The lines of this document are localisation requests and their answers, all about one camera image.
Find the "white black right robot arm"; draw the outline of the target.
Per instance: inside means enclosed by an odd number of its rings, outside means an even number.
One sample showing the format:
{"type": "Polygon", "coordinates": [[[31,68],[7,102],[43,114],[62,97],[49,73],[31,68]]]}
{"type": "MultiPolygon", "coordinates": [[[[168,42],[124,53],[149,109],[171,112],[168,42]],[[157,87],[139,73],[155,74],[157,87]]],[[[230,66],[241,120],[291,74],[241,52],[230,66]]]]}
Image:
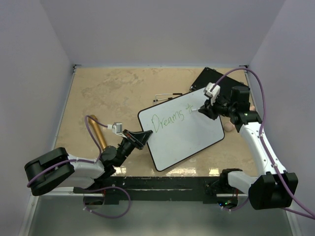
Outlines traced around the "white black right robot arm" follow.
{"type": "Polygon", "coordinates": [[[248,196],[251,206],[256,210],[289,207],[298,178],[295,173],[286,170],[263,136],[262,120],[256,111],[250,109],[250,89],[235,86],[231,89],[230,97],[226,97],[220,95],[218,85],[209,83],[204,94],[207,100],[198,111],[211,119],[218,116],[230,119],[247,142],[258,172],[257,177],[251,177],[240,169],[224,169],[215,182],[215,188],[224,193],[238,189],[248,196]]]}

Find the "white whiteboard black frame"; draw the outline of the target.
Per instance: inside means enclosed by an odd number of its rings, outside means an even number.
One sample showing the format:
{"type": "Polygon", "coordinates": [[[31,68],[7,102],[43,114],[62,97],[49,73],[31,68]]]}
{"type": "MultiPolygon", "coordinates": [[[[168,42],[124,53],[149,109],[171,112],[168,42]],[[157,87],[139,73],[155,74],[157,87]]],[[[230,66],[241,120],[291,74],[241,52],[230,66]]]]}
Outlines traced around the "white whiteboard black frame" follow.
{"type": "Polygon", "coordinates": [[[206,101],[203,89],[139,111],[142,130],[152,130],[148,148],[161,172],[220,142],[225,134],[220,118],[212,120],[194,108],[206,101]]]}

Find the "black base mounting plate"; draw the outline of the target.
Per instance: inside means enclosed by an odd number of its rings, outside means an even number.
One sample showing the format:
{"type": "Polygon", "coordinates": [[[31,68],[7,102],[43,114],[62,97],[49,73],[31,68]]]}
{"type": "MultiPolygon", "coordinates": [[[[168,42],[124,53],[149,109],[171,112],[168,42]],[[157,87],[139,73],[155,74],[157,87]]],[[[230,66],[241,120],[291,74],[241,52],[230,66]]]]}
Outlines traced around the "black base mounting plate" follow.
{"type": "Polygon", "coordinates": [[[133,201],[181,201],[236,205],[247,196],[239,190],[219,186],[219,177],[109,177],[97,181],[87,190],[75,187],[75,194],[95,194],[104,197],[104,203],[118,204],[127,201],[126,194],[118,189],[100,190],[104,187],[120,187],[133,201]]]}

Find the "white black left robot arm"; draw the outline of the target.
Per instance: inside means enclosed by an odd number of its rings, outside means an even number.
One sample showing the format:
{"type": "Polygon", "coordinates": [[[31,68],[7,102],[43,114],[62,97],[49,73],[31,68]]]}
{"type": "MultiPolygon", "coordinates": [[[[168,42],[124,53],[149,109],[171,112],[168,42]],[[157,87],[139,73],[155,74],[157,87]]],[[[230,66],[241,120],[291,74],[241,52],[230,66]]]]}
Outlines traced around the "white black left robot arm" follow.
{"type": "Polygon", "coordinates": [[[153,134],[152,130],[131,132],[124,130],[118,147],[107,146],[99,159],[84,159],[56,148],[25,166],[27,187],[34,196],[41,196],[59,187],[78,187],[98,192],[102,181],[116,172],[134,149],[142,150],[153,134]]]}

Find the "black ribbed board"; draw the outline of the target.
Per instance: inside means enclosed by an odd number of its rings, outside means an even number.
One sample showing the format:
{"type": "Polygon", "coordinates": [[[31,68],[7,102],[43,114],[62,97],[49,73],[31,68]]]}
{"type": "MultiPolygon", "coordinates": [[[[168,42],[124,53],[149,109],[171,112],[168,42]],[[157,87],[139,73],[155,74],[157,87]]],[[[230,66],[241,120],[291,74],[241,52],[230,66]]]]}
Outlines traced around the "black ribbed board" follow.
{"type": "MultiPolygon", "coordinates": [[[[215,83],[219,80],[219,78],[223,74],[217,72],[214,69],[211,69],[209,67],[205,67],[200,75],[196,78],[196,80],[191,84],[190,91],[199,90],[202,88],[205,88],[209,83],[215,83]]],[[[219,82],[220,86],[220,95],[225,96],[226,98],[230,98],[232,88],[239,86],[239,87],[246,87],[247,85],[244,83],[238,82],[230,77],[225,77],[221,82],[219,82]]]]}

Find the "pink beige cylinder toy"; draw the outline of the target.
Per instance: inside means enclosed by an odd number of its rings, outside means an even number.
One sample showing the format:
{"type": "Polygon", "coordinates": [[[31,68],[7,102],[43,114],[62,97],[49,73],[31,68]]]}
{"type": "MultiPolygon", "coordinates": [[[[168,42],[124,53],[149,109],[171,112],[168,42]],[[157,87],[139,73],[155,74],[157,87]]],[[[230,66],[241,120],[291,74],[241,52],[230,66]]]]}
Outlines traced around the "pink beige cylinder toy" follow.
{"type": "MultiPolygon", "coordinates": [[[[250,111],[256,111],[255,106],[250,106],[250,111]]],[[[235,125],[228,121],[223,125],[223,129],[226,132],[231,132],[233,129],[235,129],[235,125]]]]}

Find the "gold toy microphone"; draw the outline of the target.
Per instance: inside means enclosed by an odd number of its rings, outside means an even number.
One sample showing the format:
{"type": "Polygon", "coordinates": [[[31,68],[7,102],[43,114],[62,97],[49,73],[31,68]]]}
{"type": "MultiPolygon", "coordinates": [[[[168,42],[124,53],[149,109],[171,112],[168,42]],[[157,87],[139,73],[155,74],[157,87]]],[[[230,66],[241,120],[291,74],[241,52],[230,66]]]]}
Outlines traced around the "gold toy microphone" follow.
{"type": "Polygon", "coordinates": [[[107,143],[100,129],[100,126],[96,121],[98,121],[98,119],[96,118],[95,115],[91,115],[91,118],[88,118],[88,122],[90,126],[92,127],[94,134],[96,135],[96,138],[98,140],[101,150],[105,150],[105,148],[107,147],[107,143]]]}

